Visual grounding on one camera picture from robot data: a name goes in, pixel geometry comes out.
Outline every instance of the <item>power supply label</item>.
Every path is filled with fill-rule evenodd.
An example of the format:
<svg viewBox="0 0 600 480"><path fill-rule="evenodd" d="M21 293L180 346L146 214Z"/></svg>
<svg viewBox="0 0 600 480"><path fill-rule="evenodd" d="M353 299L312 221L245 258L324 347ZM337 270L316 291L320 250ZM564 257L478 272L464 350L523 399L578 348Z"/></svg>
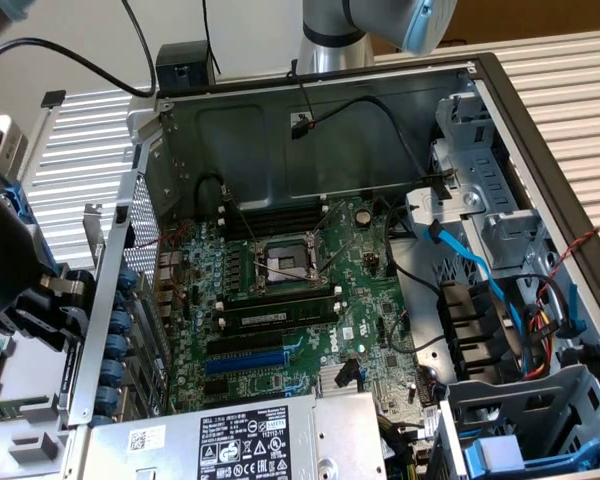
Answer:
<svg viewBox="0 0 600 480"><path fill-rule="evenodd" d="M291 480L288 408L202 418L197 478Z"/></svg>

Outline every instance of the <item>ventilation grille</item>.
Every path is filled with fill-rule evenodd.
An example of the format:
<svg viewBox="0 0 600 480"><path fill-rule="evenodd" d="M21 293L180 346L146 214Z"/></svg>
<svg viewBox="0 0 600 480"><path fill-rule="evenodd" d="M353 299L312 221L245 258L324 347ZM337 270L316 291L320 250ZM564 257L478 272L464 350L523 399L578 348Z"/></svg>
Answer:
<svg viewBox="0 0 600 480"><path fill-rule="evenodd" d="M149 285L153 288L153 279L158 262L160 230L153 212L153 204L144 176L138 174L136 190L131 206L131 225L136 235L135 247L124 251L127 266L138 273L144 272Z"/></svg>

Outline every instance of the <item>blue pcie slot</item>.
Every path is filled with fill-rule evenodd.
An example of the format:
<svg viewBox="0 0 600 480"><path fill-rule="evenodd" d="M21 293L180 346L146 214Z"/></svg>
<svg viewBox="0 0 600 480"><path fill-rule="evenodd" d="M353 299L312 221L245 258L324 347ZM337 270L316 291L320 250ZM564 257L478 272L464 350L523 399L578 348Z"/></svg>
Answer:
<svg viewBox="0 0 600 480"><path fill-rule="evenodd" d="M289 355L284 350L273 352L252 353L237 357L207 360L205 372L207 375L218 373L231 373L240 370L254 370L256 368L278 367L287 365Z"/></svg>

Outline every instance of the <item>white corrugated panel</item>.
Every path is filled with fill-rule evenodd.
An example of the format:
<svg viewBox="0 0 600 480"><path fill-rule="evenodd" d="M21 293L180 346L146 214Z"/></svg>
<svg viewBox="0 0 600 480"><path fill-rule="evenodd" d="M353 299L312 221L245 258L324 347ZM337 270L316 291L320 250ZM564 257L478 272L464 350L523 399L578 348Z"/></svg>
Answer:
<svg viewBox="0 0 600 480"><path fill-rule="evenodd" d="M594 225L600 228L600 32L439 49L435 56L492 51L502 62ZM378 62L400 61L387 55ZM28 190L59 261L91 264L85 202L104 203L108 231L130 146L130 97L119 91L67 97Z"/></svg>
<svg viewBox="0 0 600 480"><path fill-rule="evenodd" d="M56 260L73 268L93 267L82 227L85 203L102 204L105 235L111 228L120 176L133 159L126 125L130 100L118 90L67 96L27 186Z"/></svg>

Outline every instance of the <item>black cable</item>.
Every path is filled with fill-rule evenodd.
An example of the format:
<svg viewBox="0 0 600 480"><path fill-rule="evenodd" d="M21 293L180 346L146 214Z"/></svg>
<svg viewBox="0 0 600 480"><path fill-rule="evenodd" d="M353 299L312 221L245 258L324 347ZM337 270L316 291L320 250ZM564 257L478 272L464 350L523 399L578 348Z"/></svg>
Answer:
<svg viewBox="0 0 600 480"><path fill-rule="evenodd" d="M388 210L391 210L391 204L389 202L387 202L387 200L384 197L378 197L378 199L380 199L380 201L382 203L384 203L384 206L387 207ZM402 217L398 216L398 222L400 222L400 225L402 225L402 228L404 229L405 233L411 232L411 229L406 224L406 222L402 219Z"/></svg>
<svg viewBox="0 0 600 480"><path fill-rule="evenodd" d="M384 224L384 245L385 245L385 253L387 256L387 260L391 265L393 265L396 268L396 270L398 270L400 273L402 273L407 278L410 278L414 282L418 282L420 285L427 287L429 290L431 290L433 293L435 293L435 295L437 297L439 297L440 289L438 287L436 287L435 285L427 282L426 280L414 275L413 273L408 272L402 266L400 266L398 264L398 262L396 262L395 258L393 257L393 251L391 250L391 242L389 240L389 225L391 223L391 218L393 217L393 215L396 211L398 202L400 201L401 198L404 198L404 196L407 193L418 188L423 183L423 181L428 178L430 178L430 177L423 177L423 178L413 182L411 185L409 185L409 187L407 187L407 191L402 195L398 195L398 198L396 198L396 200L391 204L391 206L389 208L389 213L387 213L387 218L386 218L385 224Z"/></svg>
<svg viewBox="0 0 600 480"><path fill-rule="evenodd" d="M497 281L517 281L524 278L537 278L539 280L543 280L545 283L548 283L551 287L551 290L553 290L553 292L556 295L556 298L558 299L558 303L562 308L562 313L564 314L565 320L569 321L571 319L571 317L569 316L569 304L567 302L567 299L565 298L564 294L562 293L562 290L560 290L560 287L558 287L558 284L553 278L539 273L522 273L520 275L511 275L510 277L498 279ZM509 301L507 299L508 295L506 289L503 289L503 292L505 294L505 304L507 304L509 303Z"/></svg>
<svg viewBox="0 0 600 480"><path fill-rule="evenodd" d="M311 120L313 121L316 118L316 115L313 113L313 105L311 105L311 100L309 100L309 95L307 94L307 90L304 88L304 84L302 83L302 80L300 80L300 77L296 73L297 66L298 66L298 60L292 60L291 61L291 70L289 72L287 72L287 78L295 80L295 82L300 87L300 91L302 92L302 95L304 96L304 101L307 103L307 108L309 109L309 112L311 113Z"/></svg>
<svg viewBox="0 0 600 480"><path fill-rule="evenodd" d="M208 53L209 53L209 55L211 55L211 61L213 62L213 65L216 67L218 74L222 75L222 72L220 71L220 65L218 65L218 60L216 59L216 54L213 53L213 48L211 48L211 34L209 33L209 18L208 18L208 12L207 12L207 0L202 0L202 16L204 18L204 34L207 37Z"/></svg>
<svg viewBox="0 0 600 480"><path fill-rule="evenodd" d="M136 19L136 16L133 13L133 10L131 10L131 7L129 6L129 3L127 2L127 0L122 0L122 5L124 6L124 9L127 11L127 14L129 15L129 19L131 20L131 23L133 24L133 27L135 28L136 33L138 34L138 38L140 39L140 44L142 45L142 50L144 51L145 57L147 58L147 63L149 64L149 72L151 75L151 87L149 88L148 91L142 91L142 90L133 88L132 86L124 83L122 80L119 80L118 78L114 77L106 70L100 68L96 64L87 60L83 56L78 55L74 51L69 50L68 48L63 47L62 45L51 42L49 40L44 40L42 38L25 37L25 38L17 38L15 40L5 42L2 45L0 45L0 56L4 53L8 52L9 50L13 50L14 48L23 47L23 46L46 48L53 52L59 53L60 55L64 55L67 58L70 58L74 62L79 63L83 67L87 68L88 70L91 70L96 75L104 78L105 80L112 83L119 89L124 90L125 92L127 92L131 95L134 95L136 97L141 97L141 98L151 98L156 93L156 72L155 72L155 68L153 66L153 60L151 59L151 52L149 51L149 47L147 46L147 41L144 38L142 29L140 28L140 25L138 24L138 20Z"/></svg>
<svg viewBox="0 0 600 480"><path fill-rule="evenodd" d="M444 335L438 335L437 337L434 337L431 340L423 343L419 347L414 347L414 348L398 347L395 343L393 343L393 334L396 333L396 328L398 328L399 323L400 323L400 320L396 320L396 322L391 326L391 329L389 330L389 335L387 335L387 344L389 345L389 348L398 353L412 355L414 353L418 353L420 350L424 350L425 348L430 347L431 345L433 345L436 342L439 342L440 340L445 339Z"/></svg>
<svg viewBox="0 0 600 480"><path fill-rule="evenodd" d="M198 208L198 203L200 201L200 188L202 184L207 180L215 180L218 182L220 187L225 186L224 177L217 172L202 172L198 179L196 180L195 187L193 187L193 208Z"/></svg>
<svg viewBox="0 0 600 480"><path fill-rule="evenodd" d="M380 108L387 115L387 117L389 117L389 120L391 121L391 124L393 125L393 128L396 131L396 134L398 135L398 140L400 140L400 145L402 146L402 149L407 155L407 158L416 166L418 173L422 176L425 176L426 172L424 171L424 168L422 168L422 166L418 163L415 153L413 152L413 150L411 150L411 147L407 143L404 134L402 133L402 130L400 130L400 125L398 125L398 120L396 119L395 115L382 100L380 100L377 97L374 97L373 95L363 95L362 97L354 98L353 100L349 100L348 102L343 103L342 105L334 108L333 110L329 110L328 112L323 113L322 115L318 115L317 117L314 117L313 125L315 126L318 123L323 122L333 117L334 115L337 115L343 110L349 108L351 105L363 102L374 104L375 106Z"/></svg>

